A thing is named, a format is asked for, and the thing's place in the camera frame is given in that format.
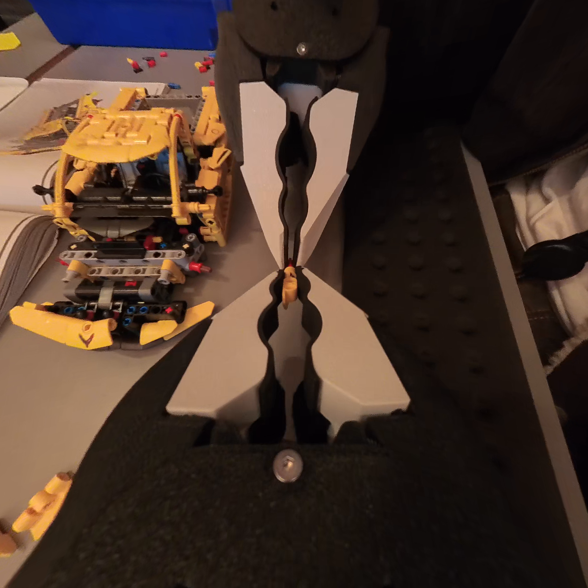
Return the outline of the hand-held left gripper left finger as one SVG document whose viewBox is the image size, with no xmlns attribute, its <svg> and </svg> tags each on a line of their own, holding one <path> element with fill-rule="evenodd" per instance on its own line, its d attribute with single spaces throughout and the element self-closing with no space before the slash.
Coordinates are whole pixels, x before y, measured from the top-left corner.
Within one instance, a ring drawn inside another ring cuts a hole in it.
<svg viewBox="0 0 588 588">
<path fill-rule="evenodd" d="M 282 386 L 269 339 L 279 326 L 282 271 L 217 313 L 166 410 L 231 422 L 248 432 L 282 431 Z"/>
</svg>

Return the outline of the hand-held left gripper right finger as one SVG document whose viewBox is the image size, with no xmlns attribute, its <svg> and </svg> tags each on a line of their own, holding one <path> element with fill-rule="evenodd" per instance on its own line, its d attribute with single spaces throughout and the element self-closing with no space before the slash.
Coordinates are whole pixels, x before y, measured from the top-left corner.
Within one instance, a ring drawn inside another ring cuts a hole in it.
<svg viewBox="0 0 588 588">
<path fill-rule="evenodd" d="M 309 269 L 297 274 L 309 337 L 297 434 L 336 435 L 345 423 L 406 411 L 410 397 L 364 311 Z"/>
</svg>

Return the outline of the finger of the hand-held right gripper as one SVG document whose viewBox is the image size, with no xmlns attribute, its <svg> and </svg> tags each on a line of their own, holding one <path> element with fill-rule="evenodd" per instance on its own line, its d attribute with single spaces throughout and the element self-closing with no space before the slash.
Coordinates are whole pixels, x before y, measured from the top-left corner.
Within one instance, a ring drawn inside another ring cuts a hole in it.
<svg viewBox="0 0 588 588">
<path fill-rule="evenodd" d="M 346 184 L 358 93 L 335 88 L 309 107 L 306 121 L 314 166 L 306 184 L 307 213 L 300 229 L 298 265 L 305 266 Z"/>
<path fill-rule="evenodd" d="M 277 266 L 285 262 L 280 202 L 285 183 L 277 156 L 287 128 L 288 107 L 265 82 L 239 84 L 243 164 L 241 173 L 261 230 Z"/>
</svg>

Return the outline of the yellow arrow panel assembly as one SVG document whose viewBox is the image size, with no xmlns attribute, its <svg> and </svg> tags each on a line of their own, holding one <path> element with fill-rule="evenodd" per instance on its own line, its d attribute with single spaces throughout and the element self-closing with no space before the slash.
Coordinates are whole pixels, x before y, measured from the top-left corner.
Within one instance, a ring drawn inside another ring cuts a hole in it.
<svg viewBox="0 0 588 588">
<path fill-rule="evenodd" d="M 24 302 L 9 312 L 12 323 L 52 341 L 82 350 L 110 348 L 112 332 L 117 328 L 113 318 L 97 321 L 78 319 L 51 312 L 48 304 Z"/>
</svg>

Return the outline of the yellow panel with black pins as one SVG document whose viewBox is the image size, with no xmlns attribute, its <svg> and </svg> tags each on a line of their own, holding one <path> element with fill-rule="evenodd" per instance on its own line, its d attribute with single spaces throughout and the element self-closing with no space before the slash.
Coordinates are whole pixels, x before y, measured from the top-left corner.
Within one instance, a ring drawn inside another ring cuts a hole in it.
<svg viewBox="0 0 588 588">
<path fill-rule="evenodd" d="M 181 300 L 127 305 L 115 331 L 115 343 L 122 350 L 148 349 L 208 319 L 214 310 L 211 301 L 195 306 Z"/>
</svg>

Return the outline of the pile of small coloured pins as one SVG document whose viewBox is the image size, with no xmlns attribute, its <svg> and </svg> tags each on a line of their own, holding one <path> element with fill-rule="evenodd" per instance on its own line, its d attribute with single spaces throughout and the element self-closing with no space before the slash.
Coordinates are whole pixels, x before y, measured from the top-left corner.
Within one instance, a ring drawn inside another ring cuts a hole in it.
<svg viewBox="0 0 588 588">
<path fill-rule="evenodd" d="M 214 61 L 207 50 L 135 49 L 123 64 L 133 81 L 160 82 L 170 91 L 195 95 L 213 84 Z"/>
</svg>

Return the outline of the yellow toy car model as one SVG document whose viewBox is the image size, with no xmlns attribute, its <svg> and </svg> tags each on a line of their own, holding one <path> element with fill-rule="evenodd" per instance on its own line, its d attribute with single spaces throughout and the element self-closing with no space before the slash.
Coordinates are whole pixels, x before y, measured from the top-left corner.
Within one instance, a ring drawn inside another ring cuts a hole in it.
<svg viewBox="0 0 588 588">
<path fill-rule="evenodd" d="M 106 282 L 114 299 L 167 293 L 207 274 L 205 243 L 225 246 L 233 154 L 215 88 L 187 98 L 123 88 L 109 107 L 91 95 L 63 116 L 66 133 L 43 209 L 74 238 L 63 282 Z"/>
</svg>

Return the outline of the blue plastic bin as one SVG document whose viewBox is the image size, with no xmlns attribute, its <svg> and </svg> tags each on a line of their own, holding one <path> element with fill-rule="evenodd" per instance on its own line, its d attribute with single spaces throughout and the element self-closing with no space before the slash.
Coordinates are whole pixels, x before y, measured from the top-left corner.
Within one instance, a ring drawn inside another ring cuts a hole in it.
<svg viewBox="0 0 588 588">
<path fill-rule="evenodd" d="M 212 1 L 30 1 L 63 45 L 215 49 Z"/>
</svg>

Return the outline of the black badge reel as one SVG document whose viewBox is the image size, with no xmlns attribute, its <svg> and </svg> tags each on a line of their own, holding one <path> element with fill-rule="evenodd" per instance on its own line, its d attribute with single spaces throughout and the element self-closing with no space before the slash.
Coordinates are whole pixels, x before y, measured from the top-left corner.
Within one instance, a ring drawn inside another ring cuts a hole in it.
<svg viewBox="0 0 588 588">
<path fill-rule="evenodd" d="M 543 281 L 560 281 L 580 273 L 587 263 L 587 231 L 563 239 L 544 240 L 526 250 L 522 275 Z"/>
</svg>

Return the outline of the yellow long panel brick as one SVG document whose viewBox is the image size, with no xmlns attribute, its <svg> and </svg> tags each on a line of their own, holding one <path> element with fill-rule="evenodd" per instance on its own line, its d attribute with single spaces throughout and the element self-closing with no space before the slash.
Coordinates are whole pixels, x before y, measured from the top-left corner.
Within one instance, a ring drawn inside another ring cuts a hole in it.
<svg viewBox="0 0 588 588">
<path fill-rule="evenodd" d="M 15 533 L 29 532 L 40 540 L 57 517 L 69 493 L 73 479 L 68 472 L 59 472 L 28 502 L 27 508 L 12 523 Z"/>
</svg>

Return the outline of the open instruction booklet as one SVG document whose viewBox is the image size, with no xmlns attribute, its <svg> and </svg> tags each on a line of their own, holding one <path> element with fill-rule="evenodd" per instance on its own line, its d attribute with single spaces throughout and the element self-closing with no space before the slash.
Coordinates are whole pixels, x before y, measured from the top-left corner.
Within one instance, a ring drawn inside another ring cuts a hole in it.
<svg viewBox="0 0 588 588">
<path fill-rule="evenodd" d="M 33 191 L 48 187 L 67 134 L 51 132 L 48 139 L 24 146 L 25 135 L 44 115 L 77 106 L 90 98 L 98 107 L 110 107 L 131 82 L 42 79 L 1 109 L 1 323 L 24 294 L 33 276 L 56 245 L 59 228 L 42 207 L 50 196 Z"/>
</svg>

